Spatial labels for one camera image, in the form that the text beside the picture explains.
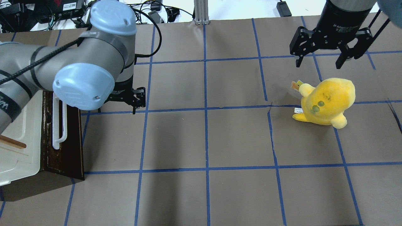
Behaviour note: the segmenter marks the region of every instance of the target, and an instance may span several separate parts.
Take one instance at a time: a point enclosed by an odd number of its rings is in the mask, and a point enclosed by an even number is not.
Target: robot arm
[[[312,31],[299,27],[290,43],[290,54],[296,57],[296,67],[300,67],[303,57],[318,49],[340,49],[336,61],[340,69],[345,61],[360,58],[375,41],[378,34],[390,21],[384,23],[376,35],[370,26],[359,29],[376,0],[327,0],[317,27]],[[402,27],[402,0],[379,0],[378,5],[393,23]],[[354,47],[348,43],[357,38]]]
[[[137,105],[145,106],[145,98],[135,98],[137,94],[144,97],[145,88],[131,88],[137,31],[134,12],[118,1],[99,1],[92,7],[91,24],[92,29],[76,40],[77,48],[62,51],[7,82],[12,73],[57,47],[0,43],[0,134],[38,90],[54,91],[62,101],[81,110],[98,109],[108,99],[123,99],[122,95],[131,95],[130,101],[124,101],[131,102],[133,113]],[[113,94],[115,82],[129,90]]]

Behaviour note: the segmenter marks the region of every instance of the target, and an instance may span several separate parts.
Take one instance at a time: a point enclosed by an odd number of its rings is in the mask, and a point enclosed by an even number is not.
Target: stuffed animal
[[[343,112],[355,101],[355,86],[352,81],[343,78],[329,78],[312,87],[301,81],[292,82],[292,88],[302,97],[303,113],[293,115],[298,121],[312,122],[319,125],[333,125],[337,129],[346,126]]]

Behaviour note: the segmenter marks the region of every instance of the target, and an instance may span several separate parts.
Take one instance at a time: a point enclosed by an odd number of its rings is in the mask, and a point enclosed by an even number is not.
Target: wooden stick
[[[16,141],[14,139],[5,137],[3,135],[0,135],[0,143],[8,144],[10,146],[13,146],[13,147],[19,148],[19,149],[27,148],[26,144],[24,144],[22,142],[19,142],[19,141]]]

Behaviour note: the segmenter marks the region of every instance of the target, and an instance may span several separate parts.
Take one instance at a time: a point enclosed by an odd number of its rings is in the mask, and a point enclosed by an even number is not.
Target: metal post
[[[195,24],[209,24],[208,0],[194,0]]]

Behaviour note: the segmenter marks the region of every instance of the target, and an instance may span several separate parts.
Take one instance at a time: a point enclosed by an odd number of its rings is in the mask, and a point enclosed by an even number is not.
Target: white tag
[[[75,2],[64,4],[63,11],[70,10],[70,9],[76,9],[76,5],[77,5],[77,3],[75,3]]]
[[[295,107],[295,113],[303,113],[303,109]]]

